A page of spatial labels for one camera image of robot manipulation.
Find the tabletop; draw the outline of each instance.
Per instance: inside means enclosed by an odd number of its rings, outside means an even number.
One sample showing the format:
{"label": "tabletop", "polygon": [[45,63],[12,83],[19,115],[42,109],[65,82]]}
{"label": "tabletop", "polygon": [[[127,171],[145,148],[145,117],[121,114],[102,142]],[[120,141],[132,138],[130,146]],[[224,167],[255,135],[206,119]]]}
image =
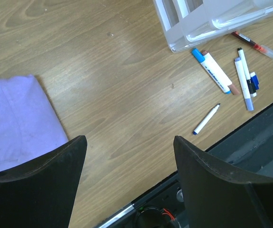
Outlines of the tabletop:
{"label": "tabletop", "polygon": [[[241,32],[273,49],[273,16]],[[70,227],[95,226],[173,173],[175,135],[204,150],[273,102],[272,59],[231,35],[198,48],[240,90],[239,47],[260,80],[254,112],[189,50],[169,50],[152,0],[0,0],[0,78],[35,75],[68,137],[88,140]]]}

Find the folded cloth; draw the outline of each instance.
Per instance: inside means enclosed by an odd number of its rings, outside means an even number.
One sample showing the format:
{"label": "folded cloth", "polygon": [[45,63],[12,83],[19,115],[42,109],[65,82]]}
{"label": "folded cloth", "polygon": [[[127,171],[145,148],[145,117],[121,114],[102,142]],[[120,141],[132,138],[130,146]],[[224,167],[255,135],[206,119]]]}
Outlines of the folded cloth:
{"label": "folded cloth", "polygon": [[0,171],[30,161],[67,141],[34,76],[0,79]]}

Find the brown marker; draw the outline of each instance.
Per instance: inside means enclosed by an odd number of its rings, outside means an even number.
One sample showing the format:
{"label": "brown marker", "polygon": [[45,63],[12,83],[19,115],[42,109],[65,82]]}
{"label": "brown marker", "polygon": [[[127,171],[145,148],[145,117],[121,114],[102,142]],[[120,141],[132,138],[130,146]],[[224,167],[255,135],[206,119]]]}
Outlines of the brown marker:
{"label": "brown marker", "polygon": [[225,72],[222,70],[222,68],[217,64],[217,62],[213,59],[213,57],[210,55],[209,52],[203,50],[202,55],[204,56],[205,59],[208,61],[213,62],[216,65],[216,68],[218,68],[218,71],[222,75],[224,81],[226,82],[226,86],[230,89],[233,95],[239,95],[240,91],[235,87],[235,85],[231,82],[231,80],[228,78],[228,76],[225,74]]}

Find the wire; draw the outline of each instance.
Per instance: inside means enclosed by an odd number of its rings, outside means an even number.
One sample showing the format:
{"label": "wire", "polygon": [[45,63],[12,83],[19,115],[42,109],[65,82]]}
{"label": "wire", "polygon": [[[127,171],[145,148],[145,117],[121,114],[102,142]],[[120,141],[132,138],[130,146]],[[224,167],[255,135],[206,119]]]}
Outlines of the wire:
{"label": "wire", "polygon": [[164,210],[163,215],[164,215],[164,214],[169,215],[172,221],[175,220],[175,217],[174,217],[168,210],[166,210],[166,209],[164,209],[164,208],[163,208],[163,210]]}

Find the marker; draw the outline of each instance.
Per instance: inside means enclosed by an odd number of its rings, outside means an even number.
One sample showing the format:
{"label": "marker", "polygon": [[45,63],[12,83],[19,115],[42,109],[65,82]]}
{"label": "marker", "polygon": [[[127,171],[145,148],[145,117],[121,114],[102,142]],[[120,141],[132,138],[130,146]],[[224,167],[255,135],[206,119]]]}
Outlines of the marker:
{"label": "marker", "polygon": [[264,45],[259,45],[259,44],[255,43],[250,38],[244,36],[243,34],[237,32],[237,31],[232,32],[231,34],[234,35],[235,37],[239,38],[240,40],[244,41],[245,43],[249,44],[255,50],[258,50],[259,52],[268,56],[269,58],[273,58],[273,50],[271,50],[270,48],[268,48]]}
{"label": "marker", "polygon": [[251,82],[254,84],[255,89],[259,89],[259,79],[255,72],[250,73]]}
{"label": "marker", "polygon": [[235,87],[235,85],[232,83],[232,81],[229,79],[229,77],[225,74],[223,69],[217,64],[217,62],[214,60],[214,58],[211,56],[211,54],[207,51],[202,51],[202,55],[204,56],[205,60],[212,62],[215,65],[215,69],[217,70],[217,75],[221,77],[221,81],[228,86],[230,91],[233,95],[239,95],[240,91]]}
{"label": "marker", "polygon": [[215,64],[210,61],[205,60],[202,53],[196,48],[191,52],[193,56],[198,60],[198,62],[203,66],[203,68],[208,72],[212,79],[217,83],[217,85],[223,90],[225,94],[230,94],[230,89],[227,85],[223,84],[220,76],[217,74]]}
{"label": "marker", "polygon": [[217,104],[211,111],[206,115],[206,117],[203,119],[203,121],[196,127],[196,129],[193,131],[194,135],[197,135],[203,127],[208,123],[208,121],[214,116],[214,114],[217,112],[218,108],[221,104]]}
{"label": "marker", "polygon": [[239,56],[240,56],[240,58],[242,60],[243,69],[244,69],[248,89],[249,89],[249,92],[250,92],[250,96],[255,97],[256,96],[256,90],[255,90],[254,84],[251,82],[251,78],[250,78],[249,69],[248,69],[248,66],[247,66],[244,50],[240,47],[240,48],[237,49],[237,52],[238,52],[238,54],[239,54]]}
{"label": "marker", "polygon": [[245,99],[247,110],[253,111],[254,106],[252,104],[251,96],[250,96],[250,93],[248,90],[248,85],[246,82],[245,72],[243,69],[243,64],[242,64],[241,58],[235,59],[235,67],[236,67],[237,75],[239,76],[239,80],[240,80],[240,84],[241,84],[241,88],[242,88],[242,92],[243,92],[243,96]]}

